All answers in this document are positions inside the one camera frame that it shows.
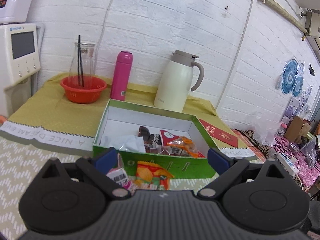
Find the pink thermos bottle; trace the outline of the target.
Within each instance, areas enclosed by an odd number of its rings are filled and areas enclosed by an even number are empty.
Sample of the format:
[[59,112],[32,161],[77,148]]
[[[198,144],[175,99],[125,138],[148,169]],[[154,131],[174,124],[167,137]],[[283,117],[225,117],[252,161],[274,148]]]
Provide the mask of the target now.
[[111,86],[111,99],[120,101],[125,100],[132,63],[133,54],[131,52],[121,51],[118,54]]

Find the green cardboard box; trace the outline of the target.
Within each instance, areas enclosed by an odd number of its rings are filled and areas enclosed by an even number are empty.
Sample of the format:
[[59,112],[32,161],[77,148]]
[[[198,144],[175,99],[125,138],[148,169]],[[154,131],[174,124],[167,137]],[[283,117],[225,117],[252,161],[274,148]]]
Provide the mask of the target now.
[[207,160],[212,137],[194,115],[109,100],[93,142],[93,155],[114,148],[128,175],[138,161],[156,163],[176,179],[212,178]]

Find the red white snack bag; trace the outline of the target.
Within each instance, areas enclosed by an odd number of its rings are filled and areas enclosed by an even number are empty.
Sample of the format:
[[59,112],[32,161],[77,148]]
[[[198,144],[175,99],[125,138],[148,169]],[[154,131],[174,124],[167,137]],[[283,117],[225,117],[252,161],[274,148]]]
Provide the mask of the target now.
[[162,139],[162,145],[163,146],[167,146],[168,143],[170,143],[171,141],[177,140],[180,138],[180,136],[178,135],[173,135],[172,133],[161,129],[160,130],[161,133],[161,139]]

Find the black stirring stick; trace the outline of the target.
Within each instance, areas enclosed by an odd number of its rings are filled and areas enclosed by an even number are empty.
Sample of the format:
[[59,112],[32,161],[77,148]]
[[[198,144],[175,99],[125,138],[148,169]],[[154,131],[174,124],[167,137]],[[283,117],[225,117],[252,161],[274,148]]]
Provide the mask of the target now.
[[78,85],[80,87],[84,87],[84,74],[83,74],[83,65],[82,65],[82,56],[81,56],[81,35],[78,35],[77,63],[78,63]]

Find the blue patterned wall fans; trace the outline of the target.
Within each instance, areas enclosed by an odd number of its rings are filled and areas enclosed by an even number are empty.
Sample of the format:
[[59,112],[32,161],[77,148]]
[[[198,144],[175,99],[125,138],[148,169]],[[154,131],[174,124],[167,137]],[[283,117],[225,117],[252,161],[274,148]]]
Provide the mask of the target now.
[[304,82],[304,63],[297,61],[295,58],[285,63],[276,83],[276,90],[281,90],[283,94],[292,94],[297,98],[300,96]]

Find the dark brown snack pouch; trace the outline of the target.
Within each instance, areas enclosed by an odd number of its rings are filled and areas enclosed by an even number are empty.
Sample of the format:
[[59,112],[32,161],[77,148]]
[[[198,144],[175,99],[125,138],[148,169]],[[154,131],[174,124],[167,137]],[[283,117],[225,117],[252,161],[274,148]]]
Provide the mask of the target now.
[[160,154],[162,152],[160,134],[151,134],[147,127],[140,126],[138,136],[143,138],[146,153]]

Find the orange snack bag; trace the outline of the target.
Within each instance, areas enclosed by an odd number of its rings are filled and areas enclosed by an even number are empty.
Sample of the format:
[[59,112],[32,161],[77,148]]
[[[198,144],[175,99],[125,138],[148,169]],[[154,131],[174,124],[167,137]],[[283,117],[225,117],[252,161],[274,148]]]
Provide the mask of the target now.
[[204,158],[204,155],[197,149],[196,144],[187,137],[178,137],[170,142],[167,142],[173,155]]

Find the beige chevron table mat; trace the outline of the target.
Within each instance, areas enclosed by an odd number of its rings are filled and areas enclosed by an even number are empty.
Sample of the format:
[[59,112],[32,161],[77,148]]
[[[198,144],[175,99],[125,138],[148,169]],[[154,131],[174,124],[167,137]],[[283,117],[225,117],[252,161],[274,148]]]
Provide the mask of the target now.
[[35,143],[22,144],[21,138],[10,138],[1,134],[1,234],[16,239],[25,231],[18,202],[46,161],[58,158],[62,163],[72,163],[87,153],[70,148],[54,152],[49,146],[36,147]]

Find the white power strip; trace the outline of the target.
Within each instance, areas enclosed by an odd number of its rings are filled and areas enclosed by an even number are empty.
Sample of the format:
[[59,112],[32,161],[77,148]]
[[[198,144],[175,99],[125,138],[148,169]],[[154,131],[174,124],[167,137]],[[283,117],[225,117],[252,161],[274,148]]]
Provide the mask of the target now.
[[276,157],[292,177],[298,174],[298,168],[285,153],[277,153]]

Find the brown cardboard box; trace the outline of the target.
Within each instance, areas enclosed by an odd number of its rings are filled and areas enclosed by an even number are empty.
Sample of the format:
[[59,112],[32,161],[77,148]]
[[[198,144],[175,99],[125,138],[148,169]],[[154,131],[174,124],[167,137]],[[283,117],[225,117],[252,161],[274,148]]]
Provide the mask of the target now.
[[306,136],[310,129],[308,120],[294,116],[284,134],[284,138],[290,142],[298,141],[301,136]]

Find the red plastic basket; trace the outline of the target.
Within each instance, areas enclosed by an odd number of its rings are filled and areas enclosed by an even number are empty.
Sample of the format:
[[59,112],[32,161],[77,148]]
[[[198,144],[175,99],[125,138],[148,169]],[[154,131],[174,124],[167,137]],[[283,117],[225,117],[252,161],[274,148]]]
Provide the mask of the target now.
[[84,76],[84,82],[84,87],[79,86],[77,75],[65,77],[60,81],[69,101],[79,104],[94,103],[100,98],[102,91],[107,88],[107,83],[96,76]]

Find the white screen appliance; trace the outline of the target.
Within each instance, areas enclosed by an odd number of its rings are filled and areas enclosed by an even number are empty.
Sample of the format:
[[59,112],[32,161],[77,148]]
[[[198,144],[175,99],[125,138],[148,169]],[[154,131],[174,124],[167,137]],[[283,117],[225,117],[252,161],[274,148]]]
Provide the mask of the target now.
[[1,115],[11,116],[31,97],[40,70],[36,25],[1,25]]

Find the cream thermos jug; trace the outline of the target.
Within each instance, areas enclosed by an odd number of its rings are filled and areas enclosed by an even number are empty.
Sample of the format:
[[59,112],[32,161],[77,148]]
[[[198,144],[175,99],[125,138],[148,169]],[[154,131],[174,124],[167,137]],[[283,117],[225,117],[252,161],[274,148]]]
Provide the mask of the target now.
[[172,53],[160,80],[154,106],[169,111],[183,111],[190,92],[197,90],[204,78],[204,67],[198,56],[176,50]]

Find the white foil snack packet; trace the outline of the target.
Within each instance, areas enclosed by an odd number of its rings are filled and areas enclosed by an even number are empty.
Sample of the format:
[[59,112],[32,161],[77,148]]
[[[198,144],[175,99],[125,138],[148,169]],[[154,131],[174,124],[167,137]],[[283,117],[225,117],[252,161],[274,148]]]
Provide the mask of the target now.
[[100,145],[105,148],[112,147],[119,151],[146,153],[143,137],[136,135],[104,136]]

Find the pink label snack bag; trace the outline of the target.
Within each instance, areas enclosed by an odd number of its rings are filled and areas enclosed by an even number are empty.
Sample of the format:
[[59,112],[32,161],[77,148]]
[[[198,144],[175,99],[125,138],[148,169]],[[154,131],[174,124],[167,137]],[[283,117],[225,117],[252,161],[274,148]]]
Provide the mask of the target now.
[[117,155],[117,161],[117,167],[109,170],[106,176],[122,186],[124,189],[130,191],[131,194],[134,194],[135,190],[138,189],[138,187],[127,175],[127,172],[124,169],[123,160],[119,153]]

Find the red envelope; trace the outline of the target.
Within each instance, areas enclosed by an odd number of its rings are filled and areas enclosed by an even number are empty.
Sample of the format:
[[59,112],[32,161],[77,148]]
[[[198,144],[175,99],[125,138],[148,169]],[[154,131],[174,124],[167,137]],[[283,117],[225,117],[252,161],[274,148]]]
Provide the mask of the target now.
[[205,130],[211,137],[224,142],[225,144],[228,144],[229,146],[232,146],[234,148],[238,147],[238,137],[219,129],[202,119],[200,119],[200,123],[204,126]]

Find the glass carafe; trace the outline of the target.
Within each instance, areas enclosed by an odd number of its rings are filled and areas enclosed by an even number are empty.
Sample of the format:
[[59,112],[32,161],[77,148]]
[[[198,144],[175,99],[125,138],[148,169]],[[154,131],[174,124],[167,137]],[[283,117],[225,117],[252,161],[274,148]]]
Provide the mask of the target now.
[[[78,85],[78,63],[77,63],[77,42],[74,43],[74,53],[71,66],[69,69],[69,75],[75,80],[75,84]],[[81,42],[81,56],[84,74],[84,85],[87,76],[94,74],[93,68],[93,56],[94,56],[95,44],[82,43]]]

